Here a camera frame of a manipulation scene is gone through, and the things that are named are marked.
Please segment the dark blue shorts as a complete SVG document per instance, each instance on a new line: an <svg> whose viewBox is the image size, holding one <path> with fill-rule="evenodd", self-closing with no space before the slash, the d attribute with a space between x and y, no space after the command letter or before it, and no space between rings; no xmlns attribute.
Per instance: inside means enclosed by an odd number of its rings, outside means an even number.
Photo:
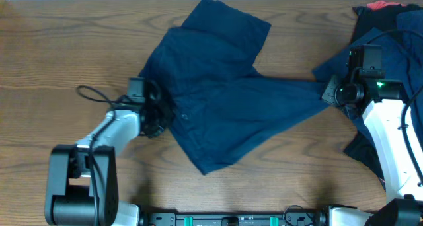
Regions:
<svg viewBox="0 0 423 226"><path fill-rule="evenodd" d="M326 108L322 83L265 77L254 68L269 31L266 21L201 0L168 29L140 73L169 93L171 133L202 174Z"/></svg>

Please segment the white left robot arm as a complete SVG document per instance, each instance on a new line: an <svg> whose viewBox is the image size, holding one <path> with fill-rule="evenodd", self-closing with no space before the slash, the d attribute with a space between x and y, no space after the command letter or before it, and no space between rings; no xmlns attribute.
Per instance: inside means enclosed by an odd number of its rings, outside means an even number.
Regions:
<svg viewBox="0 0 423 226"><path fill-rule="evenodd" d="M140 206L119 199L116 157L139 137L161 135L174 118L167 98L121 97L89 135L50 153L44 215L49 225L147 225Z"/></svg>

